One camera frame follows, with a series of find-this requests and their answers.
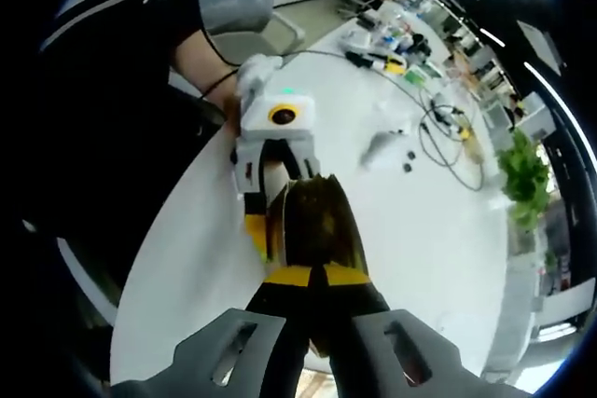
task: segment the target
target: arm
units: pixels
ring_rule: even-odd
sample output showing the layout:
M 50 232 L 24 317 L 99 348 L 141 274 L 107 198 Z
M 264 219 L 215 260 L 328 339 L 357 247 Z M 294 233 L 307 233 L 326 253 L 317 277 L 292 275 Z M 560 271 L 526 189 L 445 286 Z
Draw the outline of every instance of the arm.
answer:
M 233 69 L 215 53 L 202 30 L 185 39 L 174 51 L 174 68 L 199 91 L 205 92 Z M 219 107 L 233 126 L 238 123 L 236 75 L 215 88 L 207 100 Z

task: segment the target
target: yellow circle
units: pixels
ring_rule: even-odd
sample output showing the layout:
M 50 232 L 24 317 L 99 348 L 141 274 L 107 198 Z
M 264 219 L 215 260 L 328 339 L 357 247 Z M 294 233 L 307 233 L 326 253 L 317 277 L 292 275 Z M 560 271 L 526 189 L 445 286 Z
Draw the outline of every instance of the yellow circle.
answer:
M 273 121 L 273 115 L 276 112 L 280 112 L 280 111 L 292 111 L 295 114 L 295 118 L 299 116 L 299 110 L 297 109 L 296 106 L 294 106 L 292 104 L 282 103 L 282 104 L 277 104 L 277 105 L 273 106 L 272 109 L 270 109 L 270 113 L 268 114 L 268 120 L 271 123 L 278 125 L 278 123 Z

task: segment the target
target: gray floor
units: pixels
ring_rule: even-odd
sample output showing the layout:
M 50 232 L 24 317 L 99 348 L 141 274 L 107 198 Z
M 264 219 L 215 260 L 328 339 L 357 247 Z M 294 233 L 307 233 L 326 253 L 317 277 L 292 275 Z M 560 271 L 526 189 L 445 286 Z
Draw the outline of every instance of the gray floor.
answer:
M 276 11 L 286 16 L 305 31 L 305 41 L 299 47 L 299 49 L 305 49 L 346 22 L 337 13 L 341 5 L 341 0 L 312 0 L 287 7 L 279 7 L 276 8 Z M 291 33 L 275 21 L 270 22 L 263 35 L 280 52 L 284 50 L 292 39 Z

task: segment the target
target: white table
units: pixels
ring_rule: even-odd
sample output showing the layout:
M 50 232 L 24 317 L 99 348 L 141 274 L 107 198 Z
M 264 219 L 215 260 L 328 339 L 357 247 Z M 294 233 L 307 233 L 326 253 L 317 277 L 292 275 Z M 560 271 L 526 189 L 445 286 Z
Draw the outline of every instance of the white table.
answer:
M 348 22 L 313 48 L 338 52 L 339 36 L 353 26 Z M 504 290 L 503 211 L 489 210 L 484 193 L 464 189 L 429 161 L 415 135 L 405 137 L 396 164 L 360 168 L 375 132 L 391 129 L 396 114 L 421 113 L 378 75 L 337 58 L 303 54 L 270 83 L 270 89 L 289 87 L 316 100 L 316 156 L 323 174 L 335 173 L 346 191 L 377 288 L 392 309 L 408 309 L 452 340 L 464 366 L 479 374 Z M 475 131 L 490 148 L 480 114 Z M 232 144 L 225 130 L 214 137 L 147 233 L 120 299 L 111 350 L 114 384 L 167 367 L 176 344 L 224 310 L 243 308 L 264 278 L 243 231 L 243 204 L 229 162 Z M 440 144 L 448 158 L 456 151 L 446 139 Z M 411 173 L 401 167 L 407 150 L 418 155 Z M 489 165 L 495 170 L 494 161 Z M 476 182 L 477 169 L 466 158 L 455 169 Z M 311 354 L 306 366 L 329 369 L 327 360 Z

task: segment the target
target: desk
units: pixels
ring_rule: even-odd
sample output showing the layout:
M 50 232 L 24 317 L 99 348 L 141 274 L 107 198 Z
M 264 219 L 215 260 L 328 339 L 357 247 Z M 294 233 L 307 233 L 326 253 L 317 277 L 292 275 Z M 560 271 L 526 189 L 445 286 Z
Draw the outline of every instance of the desk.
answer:
M 354 21 L 344 24 L 313 48 L 339 52 L 339 37 L 352 27 Z M 488 210 L 484 193 L 463 189 L 428 160 L 416 135 L 405 138 L 395 166 L 360 168 L 361 153 L 375 132 L 392 128 L 393 113 L 417 113 L 390 82 L 341 59 L 302 54 L 270 84 L 289 87 L 316 100 L 316 156 L 323 174 L 335 173 L 346 191 L 377 288 L 391 308 L 408 309 L 452 340 L 464 366 L 480 374 L 504 290 L 506 216 Z M 489 144 L 480 114 L 475 130 L 481 144 Z M 243 308 L 264 278 L 243 231 L 243 204 L 229 162 L 232 145 L 226 130 L 206 145 L 147 233 L 120 299 L 113 384 L 167 367 L 176 344 L 225 309 Z M 401 165 L 409 149 L 418 157 L 406 174 Z M 456 149 L 445 150 L 449 158 Z M 472 183 L 477 171 L 467 163 L 462 158 L 456 170 Z M 329 370 L 327 360 L 312 354 L 306 366 Z

